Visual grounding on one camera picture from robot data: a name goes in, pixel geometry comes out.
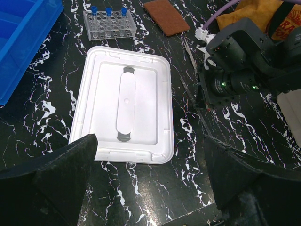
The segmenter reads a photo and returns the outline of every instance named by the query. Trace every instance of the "purple tube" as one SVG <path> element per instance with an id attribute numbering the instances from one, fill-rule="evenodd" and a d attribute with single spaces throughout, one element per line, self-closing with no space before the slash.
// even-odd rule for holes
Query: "purple tube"
<path id="1" fill-rule="evenodd" d="M 214 13 L 213 16 L 210 17 L 209 20 L 207 20 L 207 22 L 204 24 L 202 29 L 206 30 L 208 28 L 208 26 L 212 23 L 212 21 L 214 21 L 223 11 L 225 11 L 227 8 L 233 6 L 234 4 L 238 3 L 239 1 L 240 0 L 229 1 L 226 5 L 224 5 L 219 10 L 217 10 L 216 13 Z"/>

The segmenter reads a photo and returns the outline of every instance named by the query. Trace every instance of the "cable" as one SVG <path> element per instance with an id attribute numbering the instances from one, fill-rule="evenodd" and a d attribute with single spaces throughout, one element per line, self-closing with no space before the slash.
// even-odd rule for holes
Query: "cable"
<path id="1" fill-rule="evenodd" d="M 266 33 L 271 38 L 277 28 L 282 24 L 287 15 L 291 12 L 295 4 L 284 1 L 271 18 Z"/>
<path id="2" fill-rule="evenodd" d="M 228 9 L 229 7 L 233 6 L 234 4 L 236 4 L 238 2 L 240 2 L 240 0 L 232 0 L 232 1 L 228 2 L 226 5 L 224 5 L 223 7 L 221 7 L 219 10 L 216 11 L 216 13 L 213 14 L 212 17 L 210 17 L 209 20 L 207 20 L 207 22 L 204 24 L 202 29 L 206 30 L 208 28 L 208 26 L 212 23 L 212 21 L 214 21 L 223 11 L 225 11 L 226 9 Z"/>

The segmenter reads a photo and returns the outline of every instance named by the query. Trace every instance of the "blue plastic container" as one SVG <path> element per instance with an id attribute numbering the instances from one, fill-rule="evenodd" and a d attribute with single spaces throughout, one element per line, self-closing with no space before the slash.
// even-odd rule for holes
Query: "blue plastic container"
<path id="1" fill-rule="evenodd" d="M 62 10 L 62 0 L 0 0 L 0 105 L 14 92 Z"/>

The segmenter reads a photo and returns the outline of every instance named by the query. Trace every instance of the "test tube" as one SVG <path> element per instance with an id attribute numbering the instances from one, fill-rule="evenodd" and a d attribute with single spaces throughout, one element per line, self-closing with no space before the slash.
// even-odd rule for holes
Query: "test tube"
<path id="1" fill-rule="evenodd" d="M 121 9 L 121 23 L 120 23 L 120 36 L 124 36 L 124 30 L 126 27 L 127 8 L 122 7 Z"/>
<path id="2" fill-rule="evenodd" d="M 111 22 L 112 22 L 112 9 L 110 7 L 106 8 L 107 12 L 107 31 L 106 31 L 106 37 L 110 38 L 111 37 Z"/>
<path id="3" fill-rule="evenodd" d="M 97 7 L 92 6 L 91 10 L 92 10 L 92 36 L 94 39 L 97 39 L 98 38 L 98 35 L 97 35 L 97 28 L 98 28 Z"/>

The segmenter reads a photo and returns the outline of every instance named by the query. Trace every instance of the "white plastic clip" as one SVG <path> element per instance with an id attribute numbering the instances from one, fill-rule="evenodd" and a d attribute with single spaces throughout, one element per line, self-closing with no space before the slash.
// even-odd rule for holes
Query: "white plastic clip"
<path id="1" fill-rule="evenodd" d="M 203 25 L 201 24 L 201 27 L 196 29 L 195 37 L 198 40 L 206 41 L 206 37 L 208 35 L 208 30 L 203 30 Z"/>
<path id="2" fill-rule="evenodd" d="M 203 25 L 201 24 L 201 27 L 196 29 L 195 37 L 198 40 L 204 41 L 207 45 L 208 43 L 215 37 L 215 34 L 208 34 L 208 30 L 203 30 Z M 204 66 L 205 69 L 208 70 L 209 67 L 206 64 L 207 59 L 210 57 L 209 53 L 206 51 L 206 47 L 199 47 L 197 46 L 197 49 L 201 50 L 204 54 Z"/>

